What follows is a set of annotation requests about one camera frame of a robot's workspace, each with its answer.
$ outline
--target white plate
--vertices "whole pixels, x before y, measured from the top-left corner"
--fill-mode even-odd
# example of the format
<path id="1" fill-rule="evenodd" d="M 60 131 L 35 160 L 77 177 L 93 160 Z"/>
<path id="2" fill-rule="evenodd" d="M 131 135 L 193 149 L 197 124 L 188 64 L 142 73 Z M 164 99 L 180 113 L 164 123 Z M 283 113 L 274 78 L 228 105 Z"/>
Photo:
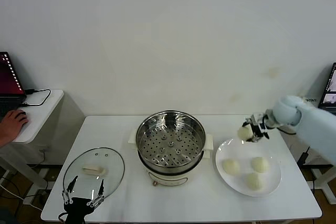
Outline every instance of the white plate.
<path id="1" fill-rule="evenodd" d="M 223 180 L 236 191 L 248 196 L 261 197 L 273 193 L 280 185 L 281 169 L 267 146 L 265 141 L 251 143 L 238 139 L 226 140 L 216 152 L 216 166 Z M 264 182 L 264 186 L 260 190 L 251 190 L 245 183 L 246 175 L 256 172 L 251 166 L 251 160 L 254 157 L 265 157 L 269 162 L 269 170 L 265 173 L 258 173 Z M 239 175 L 233 176 L 224 171 L 223 161 L 227 158 L 234 158 L 239 162 Z"/>

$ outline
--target perforated steel tray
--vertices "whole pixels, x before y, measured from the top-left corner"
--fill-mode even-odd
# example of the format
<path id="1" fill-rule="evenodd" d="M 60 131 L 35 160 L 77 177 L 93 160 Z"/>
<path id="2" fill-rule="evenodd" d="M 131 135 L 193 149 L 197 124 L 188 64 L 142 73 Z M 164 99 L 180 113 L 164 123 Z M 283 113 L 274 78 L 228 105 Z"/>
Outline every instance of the perforated steel tray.
<path id="1" fill-rule="evenodd" d="M 180 174 L 202 158 L 205 131 L 201 123 L 187 113 L 162 111 L 139 126 L 136 143 L 141 158 L 151 169 Z"/>

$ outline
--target floor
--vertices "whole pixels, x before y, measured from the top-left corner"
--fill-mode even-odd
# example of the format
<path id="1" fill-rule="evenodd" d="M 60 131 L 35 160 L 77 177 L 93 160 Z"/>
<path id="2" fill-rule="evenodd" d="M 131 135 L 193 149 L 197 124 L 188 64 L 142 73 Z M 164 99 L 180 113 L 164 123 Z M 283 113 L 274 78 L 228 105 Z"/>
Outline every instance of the floor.
<path id="1" fill-rule="evenodd" d="M 328 169 L 322 169 L 321 172 L 325 173 L 327 170 Z M 50 169 L 46 176 L 46 179 L 48 181 L 55 181 L 58 176 L 59 171 L 60 171 L 59 168 Z M 3 173 L 4 171 L 1 171 L 1 168 L 0 168 L 0 176 L 2 176 Z M 312 174 L 308 169 L 302 170 L 302 173 L 304 177 L 306 178 L 306 180 L 312 180 Z M 21 195 L 27 194 L 31 186 L 31 182 L 27 180 L 23 175 L 18 173 L 12 176 L 11 181 L 17 185 L 19 189 L 19 193 Z M 18 193 L 17 189 L 11 183 L 6 183 L 4 185 L 8 190 L 16 194 Z M 332 180 L 329 183 L 329 185 L 332 191 L 334 192 L 334 194 L 336 194 L 336 179 Z M 48 198 L 48 193 L 40 191 L 39 194 L 41 195 L 39 195 L 38 197 L 35 197 L 33 201 L 33 205 L 39 208 L 43 208 L 44 203 L 46 202 Z M 22 202 L 20 202 L 17 199 L 3 198 L 3 196 L 12 198 L 12 195 L 7 193 L 6 191 L 0 190 L 0 196 L 1 196 L 0 197 L 0 208 L 3 208 L 3 207 L 7 208 L 13 216 L 16 216 L 16 219 L 18 220 L 19 223 L 54 223 L 54 222 L 42 221 L 40 218 L 39 210 L 34 209 L 28 205 L 22 205 Z M 315 197 L 323 211 L 323 216 L 319 219 L 314 220 L 314 224 L 334 224 L 336 223 L 336 205 L 330 205 L 321 190 L 315 190 Z M 263 221 L 262 224 L 270 224 L 270 222 Z M 291 222 L 291 224 L 313 224 L 313 221 L 312 220 L 296 220 L 296 221 Z"/>

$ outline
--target white wall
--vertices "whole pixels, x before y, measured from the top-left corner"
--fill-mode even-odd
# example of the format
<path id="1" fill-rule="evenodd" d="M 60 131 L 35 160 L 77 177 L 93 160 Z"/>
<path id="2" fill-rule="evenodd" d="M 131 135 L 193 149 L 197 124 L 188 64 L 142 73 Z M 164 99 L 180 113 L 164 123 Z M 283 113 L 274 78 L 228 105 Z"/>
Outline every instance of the white wall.
<path id="1" fill-rule="evenodd" d="M 248 114 L 310 90 L 335 17 L 335 0 L 0 0 L 0 50 L 85 115 Z"/>

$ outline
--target glass lid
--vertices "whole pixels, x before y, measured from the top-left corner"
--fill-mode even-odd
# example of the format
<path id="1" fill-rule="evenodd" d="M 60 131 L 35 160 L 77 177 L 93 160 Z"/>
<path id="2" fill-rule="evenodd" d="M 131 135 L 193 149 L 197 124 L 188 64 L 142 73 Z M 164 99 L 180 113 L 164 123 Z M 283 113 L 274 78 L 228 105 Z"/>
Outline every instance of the glass lid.
<path id="1" fill-rule="evenodd" d="M 63 178 L 63 189 L 72 197 L 95 199 L 111 195 L 124 175 L 124 160 L 110 148 L 95 148 L 78 156 L 68 167 Z"/>

